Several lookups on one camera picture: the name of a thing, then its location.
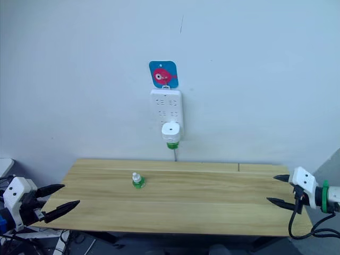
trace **white wall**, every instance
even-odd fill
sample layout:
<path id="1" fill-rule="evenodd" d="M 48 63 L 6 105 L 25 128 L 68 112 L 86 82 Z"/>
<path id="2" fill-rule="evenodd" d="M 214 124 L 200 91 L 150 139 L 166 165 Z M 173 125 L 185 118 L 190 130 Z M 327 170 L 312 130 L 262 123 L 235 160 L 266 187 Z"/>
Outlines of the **white wall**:
<path id="1" fill-rule="evenodd" d="M 43 183 L 79 157 L 173 160 L 148 70 L 173 60 L 179 160 L 315 171 L 339 147 L 339 31 L 337 0 L 1 0 L 1 157 Z"/>

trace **black cable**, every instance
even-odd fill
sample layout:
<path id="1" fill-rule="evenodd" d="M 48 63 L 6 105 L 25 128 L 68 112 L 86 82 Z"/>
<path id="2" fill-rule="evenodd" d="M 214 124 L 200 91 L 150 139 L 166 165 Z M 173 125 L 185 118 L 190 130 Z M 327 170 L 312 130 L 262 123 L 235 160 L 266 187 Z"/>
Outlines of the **black cable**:
<path id="1" fill-rule="evenodd" d="M 292 216 L 291 216 L 291 219 L 290 219 L 289 225 L 288 225 L 288 232 L 289 232 L 289 235 L 291 236 L 292 239 L 301 240 L 301 239 L 308 238 L 312 235 L 315 236 L 315 237 L 320 237 L 320 238 L 335 237 L 335 238 L 340 239 L 340 232 L 338 232 L 334 229 L 331 229 L 331 228 L 316 229 L 321 223 L 325 222 L 326 220 L 328 220 L 330 218 L 333 218 L 335 216 L 335 213 L 334 213 L 334 215 L 327 216 L 327 217 L 321 219 L 320 221 L 318 221 L 317 223 L 315 223 L 315 225 L 313 226 L 310 233 L 308 233 L 306 235 L 302 235 L 302 236 L 294 236 L 293 233 L 292 233 L 292 225 L 293 225 L 293 222 L 294 222 L 295 215 L 296 215 L 298 208 L 299 208 L 299 202 L 300 202 L 299 198 L 295 199 L 294 211 L 292 213 Z M 320 232 L 332 232 L 332 233 L 335 233 L 335 234 L 319 234 L 318 235 L 318 233 L 320 233 Z"/>

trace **green ring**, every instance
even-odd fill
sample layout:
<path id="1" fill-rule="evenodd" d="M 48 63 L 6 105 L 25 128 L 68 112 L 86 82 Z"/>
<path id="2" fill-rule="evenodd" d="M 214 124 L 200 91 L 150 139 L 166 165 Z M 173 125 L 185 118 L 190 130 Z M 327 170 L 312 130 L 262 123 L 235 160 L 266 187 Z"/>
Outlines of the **green ring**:
<path id="1" fill-rule="evenodd" d="M 327 194 L 328 194 L 328 180 L 324 181 L 324 185 L 322 187 L 322 207 L 321 210 L 323 213 L 327 213 Z"/>

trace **small bottle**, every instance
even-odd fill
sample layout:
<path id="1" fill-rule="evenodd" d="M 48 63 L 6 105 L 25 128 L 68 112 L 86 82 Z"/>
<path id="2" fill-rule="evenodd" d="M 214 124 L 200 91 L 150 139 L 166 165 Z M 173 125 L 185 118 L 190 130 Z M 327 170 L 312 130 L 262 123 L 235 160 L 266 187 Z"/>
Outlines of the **small bottle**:
<path id="1" fill-rule="evenodd" d="M 140 176 L 138 173 L 132 174 L 132 184 L 136 189 L 141 189 L 145 186 L 145 178 L 143 176 Z"/>

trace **electrical outlet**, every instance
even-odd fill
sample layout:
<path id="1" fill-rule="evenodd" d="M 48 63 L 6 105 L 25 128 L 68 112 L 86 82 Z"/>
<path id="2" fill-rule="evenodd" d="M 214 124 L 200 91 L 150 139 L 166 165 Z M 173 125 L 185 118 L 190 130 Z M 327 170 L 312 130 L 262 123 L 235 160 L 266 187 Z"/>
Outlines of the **electrical outlet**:
<path id="1" fill-rule="evenodd" d="M 152 108 L 160 125 L 159 130 L 166 122 L 176 122 L 180 125 L 183 135 L 182 93 L 179 90 L 152 89 L 150 95 Z"/>

